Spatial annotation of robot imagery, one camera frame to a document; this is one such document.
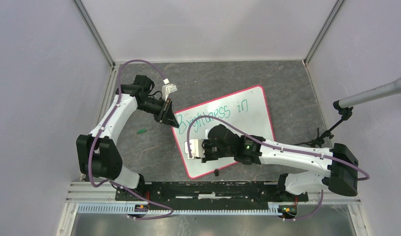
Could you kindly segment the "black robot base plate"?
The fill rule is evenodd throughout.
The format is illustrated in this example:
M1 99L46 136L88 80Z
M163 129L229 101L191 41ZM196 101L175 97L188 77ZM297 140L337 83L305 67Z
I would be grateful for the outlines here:
M272 181L152 181L135 189L148 199L147 209L241 210L265 209L268 203L307 202Z

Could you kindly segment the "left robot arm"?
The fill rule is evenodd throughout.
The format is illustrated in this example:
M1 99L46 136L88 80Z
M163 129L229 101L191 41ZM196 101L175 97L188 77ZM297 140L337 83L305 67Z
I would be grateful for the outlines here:
M141 174L123 165L116 147L125 123L136 110L141 110L152 114L158 123L179 127L169 98L169 94L177 91L177 86L165 80L159 98L155 98L153 88L154 82L145 75L136 75L132 84L120 85L99 124L88 135L79 135L76 140L80 172L89 179L101 178L127 188L134 200L145 197L146 187Z

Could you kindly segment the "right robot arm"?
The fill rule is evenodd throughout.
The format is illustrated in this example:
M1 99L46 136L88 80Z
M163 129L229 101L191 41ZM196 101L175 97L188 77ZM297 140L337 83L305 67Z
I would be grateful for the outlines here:
M202 163L233 158L244 165L283 165L301 169L299 174L282 174L276 195L283 201L309 191L329 190L355 197L358 194L359 162L343 144L333 148L287 145L260 136L233 133L226 126L214 126L206 139L191 139L188 157Z

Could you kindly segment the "pink framed whiteboard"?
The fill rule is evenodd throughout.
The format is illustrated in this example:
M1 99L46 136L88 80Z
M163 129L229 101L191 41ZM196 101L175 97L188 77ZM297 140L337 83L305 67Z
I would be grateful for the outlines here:
M187 133L191 139L206 139L207 133L221 120L225 127L233 125L239 131L232 132L275 140L264 88L260 85L225 95L175 113L179 127L173 128L173 134L181 154L186 173L190 179L196 179L235 164L233 158L222 158L202 163L199 159L189 159L186 150Z

